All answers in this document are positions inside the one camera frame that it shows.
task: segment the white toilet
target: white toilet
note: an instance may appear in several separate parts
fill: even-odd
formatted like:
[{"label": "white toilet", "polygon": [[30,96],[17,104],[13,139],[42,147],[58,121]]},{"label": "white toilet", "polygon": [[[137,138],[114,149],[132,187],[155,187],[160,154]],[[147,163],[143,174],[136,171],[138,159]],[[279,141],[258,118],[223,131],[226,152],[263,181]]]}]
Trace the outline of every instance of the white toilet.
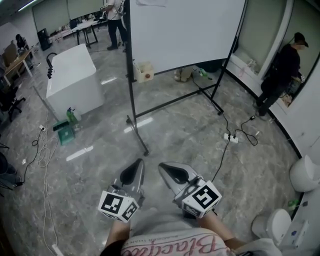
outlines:
[{"label": "white toilet", "polygon": [[270,238],[278,246],[291,225],[291,217],[284,209],[276,209],[271,215],[259,215],[252,222],[252,232],[259,238]]}]

